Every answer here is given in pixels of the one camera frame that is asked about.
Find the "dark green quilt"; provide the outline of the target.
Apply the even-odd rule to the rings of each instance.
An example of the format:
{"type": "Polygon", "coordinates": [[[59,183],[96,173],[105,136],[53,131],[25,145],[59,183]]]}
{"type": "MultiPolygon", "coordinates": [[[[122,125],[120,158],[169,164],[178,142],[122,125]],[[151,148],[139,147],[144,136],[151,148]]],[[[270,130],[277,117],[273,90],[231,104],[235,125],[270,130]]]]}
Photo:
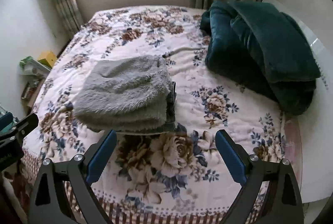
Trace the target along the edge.
{"type": "Polygon", "coordinates": [[[215,1],[201,16],[211,39],[207,68],[303,114],[311,105],[321,73],[297,22],[274,5],[215,1]]]}

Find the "grey fluffy pants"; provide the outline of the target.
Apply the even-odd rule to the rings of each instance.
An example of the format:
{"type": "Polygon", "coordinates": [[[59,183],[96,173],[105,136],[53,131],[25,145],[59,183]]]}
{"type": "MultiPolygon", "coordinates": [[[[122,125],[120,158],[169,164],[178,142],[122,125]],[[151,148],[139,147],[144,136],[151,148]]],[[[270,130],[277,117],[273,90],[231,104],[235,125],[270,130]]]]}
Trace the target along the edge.
{"type": "Polygon", "coordinates": [[[168,68],[160,55],[103,60],[76,95],[73,113],[92,130],[156,129],[167,123],[171,90],[168,68]]]}

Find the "yellow box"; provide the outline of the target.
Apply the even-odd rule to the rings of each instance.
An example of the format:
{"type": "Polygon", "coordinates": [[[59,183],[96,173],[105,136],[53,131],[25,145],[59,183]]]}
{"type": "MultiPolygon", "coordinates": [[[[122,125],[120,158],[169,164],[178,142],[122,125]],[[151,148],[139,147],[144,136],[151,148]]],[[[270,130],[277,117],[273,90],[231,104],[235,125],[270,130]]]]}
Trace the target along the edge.
{"type": "Polygon", "coordinates": [[[38,62],[48,68],[53,68],[57,60],[56,55],[52,51],[43,51],[37,59],[38,62]]]}

